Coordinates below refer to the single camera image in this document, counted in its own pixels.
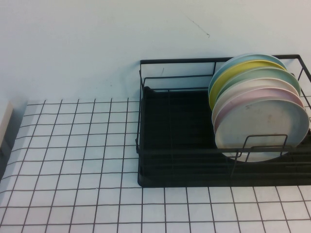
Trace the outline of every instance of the white tile surface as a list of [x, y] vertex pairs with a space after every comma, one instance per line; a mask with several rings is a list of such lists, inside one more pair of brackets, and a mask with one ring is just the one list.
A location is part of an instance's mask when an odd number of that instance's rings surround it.
[[209, 194], [212, 203], [233, 202], [230, 187], [211, 187]]
[[187, 203], [185, 188], [165, 188], [166, 203]]
[[166, 220], [168, 222], [189, 221], [188, 207], [186, 204], [166, 204]]
[[94, 221], [95, 233], [310, 232], [311, 186], [141, 189], [138, 106], [58, 102], [40, 117], [42, 105], [28, 106], [0, 183], [0, 232], [25, 221], [24, 233], [92, 233]]

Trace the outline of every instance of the black grid line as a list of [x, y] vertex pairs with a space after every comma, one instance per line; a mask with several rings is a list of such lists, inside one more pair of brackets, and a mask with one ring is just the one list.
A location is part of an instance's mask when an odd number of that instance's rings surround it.
[[[77, 104], [77, 106], [76, 106], [75, 113], [73, 115], [73, 120], [72, 120], [72, 125], [71, 125], [70, 132], [72, 131], [74, 119], [76, 117], [76, 112], [77, 112], [77, 109], [78, 109], [79, 100], [78, 100], [78, 102], [76, 104]], [[64, 164], [64, 161], [65, 161], [65, 156], [66, 156], [66, 152], [67, 152], [67, 148], [68, 148], [68, 144], [69, 144], [69, 139], [70, 139], [70, 137], [68, 137], [68, 140], [67, 140], [67, 146], [65, 148], [65, 153], [64, 153], [63, 161], [62, 161], [62, 164], [61, 164], [61, 167], [60, 167], [60, 171], [59, 171], [59, 174], [58, 174], [56, 188], [55, 188], [55, 191], [54, 191], [54, 195], [53, 195], [53, 199], [52, 199], [52, 204], [51, 204], [51, 208], [50, 208], [47, 224], [46, 224], [46, 227], [45, 227], [45, 230], [44, 230], [45, 233], [47, 232], [47, 229], [48, 229], [48, 223], [49, 223], [49, 220], [50, 220], [50, 217], [51, 217], [52, 207], [53, 207], [53, 204], [54, 204], [54, 201], [55, 201], [56, 191], [57, 191], [59, 179], [60, 179], [60, 176], [61, 176], [61, 172], [62, 172], [62, 169], [63, 169], [63, 164]]]
[[189, 220], [189, 231], [191, 233], [191, 221], [190, 221], [190, 211], [189, 211], [189, 200], [188, 200], [188, 189], [186, 187], [186, 198], [187, 198], [187, 210], [188, 210], [188, 220]]
[[[125, 155], [125, 147], [123, 148], [123, 158], [124, 158], [124, 155]], [[122, 187], [122, 181], [123, 181], [123, 168], [124, 168], [124, 160], [122, 160], [122, 173], [121, 173], [121, 184], [120, 184], [120, 187]], [[122, 194], [122, 190], [120, 190], [120, 196], [119, 196], [117, 233], [119, 233], [121, 194]]]
[[[92, 119], [93, 119], [93, 113], [94, 113], [94, 108], [95, 108], [95, 100], [94, 100], [94, 104], [93, 104], [93, 111], [92, 111], [92, 115], [91, 115], [91, 121], [92, 122]], [[91, 124], [89, 125], [89, 128], [88, 128], [88, 133], [90, 132], [91, 130]], [[84, 164], [84, 159], [85, 159], [85, 156], [86, 156], [86, 147], [84, 149], [84, 155], [83, 155], [83, 160], [82, 160], [82, 166], [81, 166], [81, 171], [80, 171], [80, 174], [79, 174], [79, 181], [78, 181], [78, 189], [79, 189], [79, 185], [80, 185], [80, 180], [81, 180], [81, 175], [82, 175], [82, 169], [83, 169], [83, 164]], [[75, 210], [75, 204], [77, 202], [77, 196], [78, 196], [78, 190], [76, 191], [76, 196], [74, 198], [74, 204], [73, 204], [73, 209], [72, 209], [72, 214], [71, 214], [71, 220], [70, 220], [70, 225], [69, 225], [69, 232], [71, 230], [71, 225], [72, 225], [72, 220], [73, 220], [73, 215], [74, 215], [74, 210]]]
[[278, 189], [277, 189], [276, 186], [275, 186], [275, 188], [276, 188], [276, 192], [277, 192], [278, 199], [280, 200], [280, 204], [281, 204], [281, 207], [282, 207], [282, 211], [283, 211], [283, 214], [284, 214], [284, 217], [285, 217], [285, 221], [286, 221], [288, 230], [290, 231], [290, 233], [292, 233], [292, 232], [291, 232], [290, 225], [288, 224], [288, 219], [287, 219], [286, 214], [285, 214], [285, 211], [284, 211], [284, 207], [283, 207], [283, 204], [282, 204], [282, 201], [281, 201], [280, 194], [278, 193]]
[[163, 194], [164, 194], [164, 225], [165, 225], [165, 233], [167, 233], [167, 220], [166, 220], [166, 198], [165, 198], [165, 188], [163, 188]]
[[142, 222], [143, 222], [143, 201], [144, 201], [144, 188], [141, 188], [141, 224], [140, 224], [140, 233], [142, 233]]
[[[128, 113], [138, 113], [139, 111], [128, 111]], [[94, 112], [94, 113], [127, 113], [125, 111], [119, 111], [119, 112]], [[42, 113], [41, 115], [72, 115], [73, 113]], [[91, 112], [82, 112], [82, 113], [77, 113], [77, 114], [91, 114]], [[28, 114], [28, 115], [24, 115], [24, 117], [30, 117], [30, 116], [36, 116], [39, 114]]]
[[257, 200], [257, 195], [256, 195], [256, 191], [255, 191], [255, 188], [253, 187], [253, 191], [254, 191], [254, 195], [255, 195], [255, 199], [256, 199], [256, 204], [257, 204], [257, 207], [258, 207], [258, 210], [259, 210], [259, 215], [260, 215], [260, 219], [262, 221], [262, 227], [263, 227], [263, 230], [264, 230], [264, 233], [266, 233], [266, 228], [263, 224], [263, 220], [262, 220], [262, 215], [261, 215], [261, 210], [260, 210], [260, 207], [259, 207], [259, 203], [258, 203], [258, 200]]
[[[108, 116], [108, 124], [107, 124], [107, 133], [108, 133], [108, 129], [109, 129], [109, 120], [110, 120], [110, 113]], [[95, 231], [95, 223], [96, 223], [96, 216], [97, 216], [97, 208], [98, 208], [98, 200], [99, 200], [99, 195], [100, 195], [100, 187], [101, 187], [101, 182], [102, 182], [102, 177], [103, 177], [103, 168], [104, 168], [104, 159], [105, 159], [105, 152], [106, 152], [106, 144], [107, 144], [107, 137], [105, 139], [105, 147], [104, 147], [104, 154], [103, 154], [103, 162], [102, 162], [102, 169], [101, 169], [101, 176], [99, 179], [99, 189], [98, 189], [98, 193], [97, 193], [97, 200], [96, 200], [96, 207], [95, 207], [95, 216], [94, 216], [94, 225], [93, 225], [93, 230], [92, 232], [94, 233]]]
[[[124, 160], [127, 160], [127, 159], [131, 160], [131, 159], [138, 159], [138, 158], [124, 158]], [[65, 161], [82, 161], [82, 160], [83, 159], [65, 159]], [[85, 161], [92, 161], [92, 160], [103, 160], [103, 159], [85, 159]], [[122, 158], [107, 158], [104, 160], [122, 160]], [[31, 163], [31, 162], [42, 162], [42, 160], [20, 160], [20, 161], [11, 162], [7, 165], [21, 163], [22, 161], [29, 162], [29, 163]], [[43, 160], [43, 161], [44, 162], [59, 162], [59, 161], [62, 161], [62, 159], [50, 159], [50, 160]]]
[[[18, 170], [18, 174], [20, 173], [22, 167], [23, 167], [23, 162], [21, 162], [20, 168], [19, 168], [19, 170]], [[15, 179], [15, 182], [14, 182], [14, 185], [13, 185], [13, 190], [14, 190], [14, 188], [15, 188], [16, 183], [17, 183], [17, 178]], [[5, 208], [5, 210], [4, 210], [4, 213], [3, 213], [3, 216], [2, 216], [2, 220], [1, 220], [0, 226], [2, 226], [2, 224], [3, 224], [3, 220], [4, 220], [4, 217], [5, 217], [6, 211], [7, 211], [7, 207], [8, 207], [8, 205], [10, 204], [10, 200], [11, 200], [12, 195], [13, 195], [13, 192], [11, 192], [11, 194], [10, 194], [10, 198], [9, 198], [8, 203], [7, 203], [7, 205], [6, 205], [6, 208]]]
[[23, 137], [19, 137], [17, 139], [22, 139], [22, 138], [26, 138], [26, 137], [58, 137], [58, 136], [87, 136], [87, 135], [110, 135], [110, 134], [124, 134], [124, 133], [82, 133], [82, 134], [72, 134], [72, 135], [69, 135], [69, 134], [55, 134], [55, 135], [34, 135], [34, 136], [23, 136]]
[[[127, 171], [127, 172], [103, 172], [103, 174], [126, 174], [126, 173], [137, 173], [136, 171]], [[100, 172], [85, 172], [85, 173], [61, 173], [60, 175], [91, 175], [91, 174], [101, 174]], [[59, 173], [55, 173], [55, 174], [40, 174], [40, 176], [56, 176], [59, 175]], [[11, 175], [11, 176], [7, 176], [6, 178], [10, 178], [10, 177], [19, 177], [19, 176], [38, 176], [38, 174], [25, 174], [25, 175]]]
[[[286, 220], [264, 220], [263, 222], [285, 222]], [[288, 219], [287, 221], [309, 221], [308, 218], [302, 219]], [[213, 221], [191, 221], [191, 223], [212, 223]], [[215, 221], [215, 223], [222, 223], [222, 222], [237, 222], [237, 221]], [[261, 220], [239, 220], [239, 222], [261, 222]], [[99, 222], [96, 224], [99, 225], [110, 225], [110, 224], [117, 224], [118, 222]], [[144, 223], [164, 223], [164, 222], [142, 222]], [[189, 223], [189, 221], [168, 221], [167, 223]], [[122, 222], [122, 224], [141, 224], [141, 222]], [[69, 225], [69, 223], [50, 223], [50, 224], [25, 224], [25, 226], [62, 226], [62, 225]], [[71, 225], [93, 225], [93, 223], [89, 222], [82, 222], [82, 223], [72, 223]], [[23, 226], [23, 224], [2, 224], [2, 226]]]
[[215, 225], [215, 219], [214, 219], [214, 213], [213, 213], [213, 206], [212, 206], [212, 200], [210, 197], [210, 191], [209, 191], [209, 187], [207, 187], [208, 190], [208, 197], [209, 197], [209, 204], [210, 204], [210, 210], [212, 212], [212, 219], [213, 219], [213, 225], [214, 225], [214, 232], [216, 233], [216, 225]]
[[[60, 110], [61, 105], [62, 105], [62, 101], [61, 101], [60, 104], [59, 104], [58, 112], [57, 112], [57, 115], [56, 115], [56, 118], [55, 118], [55, 123], [56, 123], [56, 121], [57, 121], [57, 117], [58, 117], [58, 113], [59, 113], [59, 110]], [[52, 134], [53, 134], [53, 131], [54, 131], [54, 127], [55, 127], [55, 124], [54, 124], [54, 126], [53, 126], [52, 133], [51, 133], [50, 138], [49, 138], [49, 141], [48, 141], [48, 147], [49, 147], [49, 144], [50, 144], [50, 141], [51, 141], [51, 137], [52, 137]], [[37, 186], [37, 184], [38, 184], [38, 180], [39, 180], [39, 177], [40, 177], [40, 174], [41, 174], [41, 170], [42, 170], [42, 167], [43, 167], [43, 161], [44, 161], [44, 159], [45, 159], [45, 156], [47, 155], [47, 152], [48, 152], [48, 149], [45, 150], [44, 157], [43, 157], [43, 160], [42, 160], [42, 163], [41, 163], [41, 167], [40, 167], [40, 170], [39, 170], [39, 174], [38, 174], [37, 180], [36, 180], [36, 182], [35, 182], [35, 187], [34, 187], [34, 189], [36, 188], [36, 186]], [[24, 221], [24, 225], [23, 225], [23, 227], [22, 227], [22, 229], [21, 229], [21, 233], [23, 233], [23, 231], [24, 231], [25, 224], [26, 224], [27, 217], [28, 217], [29, 210], [30, 210], [30, 206], [31, 206], [31, 204], [32, 204], [32, 202], [33, 202], [34, 194], [35, 194], [35, 192], [33, 192], [32, 196], [31, 196], [30, 203], [29, 203], [29, 206], [28, 206], [28, 209], [27, 209], [27, 213], [26, 213], [26, 217], [25, 217], [25, 221]]]
[[[132, 103], [132, 102], [138, 102], [139, 103], [139, 100], [138, 101], [134, 101], [134, 100], [129, 100], [129, 101], [113, 101], [113, 103]], [[84, 103], [94, 103], [94, 102], [81, 102], [79, 104], [84, 104]], [[110, 103], [109, 101], [105, 102], [105, 101], [100, 101], [100, 102], [95, 102], [95, 103]], [[27, 106], [33, 106], [33, 105], [42, 105], [43, 103], [31, 103], [31, 104], [27, 104]], [[56, 105], [56, 104], [60, 104], [60, 103], [45, 103], [45, 105]], [[63, 103], [63, 104], [78, 104], [78, 102], [69, 102], [69, 103]]]
[[[125, 147], [134, 147], [136, 145], [125, 145]], [[103, 146], [72, 146], [72, 147], [24, 147], [20, 149], [13, 150], [12, 152], [18, 151], [18, 150], [25, 150], [25, 149], [47, 149], [47, 148], [84, 148], [84, 147], [103, 147]], [[106, 147], [123, 147], [123, 145], [106, 145]]]
[[237, 212], [237, 207], [235, 206], [235, 202], [234, 202], [234, 196], [233, 196], [233, 192], [232, 192], [232, 187], [230, 187], [230, 191], [231, 191], [232, 201], [233, 201], [233, 205], [234, 205], [235, 215], [237, 217], [239, 232], [241, 233], [241, 228], [240, 228], [240, 223], [239, 223], [239, 216], [238, 216], [238, 212]]
[[310, 218], [310, 220], [311, 220], [310, 212], [309, 212], [309, 210], [308, 210], [308, 208], [307, 208], [307, 204], [306, 204], [306, 202], [305, 202], [305, 198], [303, 197], [302, 192], [301, 192], [301, 190], [300, 190], [300, 187], [299, 187], [298, 185], [297, 185], [297, 188], [298, 188], [298, 190], [299, 190], [299, 192], [300, 192], [300, 195], [301, 195], [302, 201], [303, 201], [303, 203], [305, 204], [305, 207], [306, 207], [307, 213], [308, 213], [309, 218]]
[[[57, 191], [68, 191], [68, 190], [96, 190], [98, 188], [72, 188], [72, 189], [57, 189]], [[101, 189], [120, 189], [120, 188], [101, 188]], [[122, 188], [122, 189], [138, 189], [137, 187], [129, 187], [129, 188]], [[40, 192], [40, 191], [55, 191], [55, 189], [53, 190], [36, 190], [36, 192]], [[298, 202], [298, 201], [287, 201], [287, 202], [282, 202], [282, 203], [293, 203], [293, 202]], [[256, 204], [256, 202], [235, 202], [236, 204]], [[275, 201], [275, 202], [258, 202], [259, 204], [261, 203], [281, 203], [279, 201]], [[90, 205], [42, 205], [42, 206], [31, 206], [31, 208], [41, 208], [41, 207], [73, 207], [73, 206], [123, 206], [123, 205], [163, 205], [164, 203], [131, 203], [131, 204], [90, 204]], [[185, 203], [169, 203], [169, 205], [184, 205]], [[202, 205], [202, 204], [233, 204], [233, 202], [213, 202], [213, 203], [205, 203], [205, 202], [201, 202], [201, 203], [193, 203], [195, 205]], [[28, 206], [8, 206], [8, 209], [10, 208], [29, 208]]]
[[[105, 124], [105, 123], [107, 123], [106, 121], [103, 121], [103, 122], [90, 122], [90, 123], [74, 123], [74, 125], [85, 125], [85, 124]], [[128, 121], [127, 123], [138, 123], [137, 121]], [[29, 126], [35, 126], [35, 125], [54, 125], [54, 124], [30, 124], [30, 125], [23, 125], [23, 126], [21, 126], [20, 128], [23, 128], [23, 127], [29, 127]], [[68, 124], [68, 123], [57, 123], [56, 125], [70, 125], [70, 124]]]

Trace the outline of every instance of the yellow plate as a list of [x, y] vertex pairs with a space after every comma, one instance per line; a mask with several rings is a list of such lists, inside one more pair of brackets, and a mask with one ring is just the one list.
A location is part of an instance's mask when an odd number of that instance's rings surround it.
[[252, 68], [257, 68], [257, 67], [265, 67], [265, 66], [270, 66], [270, 67], [277, 67], [283, 70], [286, 70], [283, 66], [270, 62], [267, 60], [251, 60], [247, 62], [241, 62], [236, 64], [235, 66], [232, 66], [225, 70], [215, 81], [212, 89], [210, 90], [210, 95], [209, 95], [209, 106], [211, 110], [213, 110], [215, 103], [216, 103], [216, 98], [220, 90], [222, 89], [223, 85], [233, 76], [246, 71], [247, 69], [252, 69]]

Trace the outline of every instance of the stack of plates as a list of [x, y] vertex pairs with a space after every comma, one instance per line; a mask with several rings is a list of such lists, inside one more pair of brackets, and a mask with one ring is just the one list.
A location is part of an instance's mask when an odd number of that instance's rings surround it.
[[[208, 88], [217, 147], [281, 147], [284, 142], [296, 147], [309, 129], [299, 96], [297, 79], [277, 58], [247, 54], [230, 59], [215, 72]], [[242, 153], [238, 160], [259, 162], [279, 156], [280, 152], [253, 152], [247, 158]]]

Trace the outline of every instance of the dish rack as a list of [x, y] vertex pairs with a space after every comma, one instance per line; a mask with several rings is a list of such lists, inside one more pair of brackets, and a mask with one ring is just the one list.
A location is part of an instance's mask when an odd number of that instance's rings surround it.
[[[275, 55], [299, 64], [298, 81], [311, 74], [300, 55]], [[311, 184], [311, 133], [296, 148], [286, 145], [269, 147], [218, 149], [208, 105], [209, 78], [216, 66], [230, 57], [202, 59], [165, 59], [140, 61], [140, 101], [136, 150], [138, 183], [142, 187], [190, 186], [276, 186]], [[171, 75], [143, 78], [146, 65], [206, 64], [212, 72], [199, 75]], [[185, 80], [200, 86], [179, 87]], [[157, 83], [160, 88], [150, 87]], [[303, 90], [302, 98], [311, 108]], [[263, 162], [240, 162], [242, 153], [280, 152], [280, 157]], [[223, 155], [233, 152], [235, 156]]]

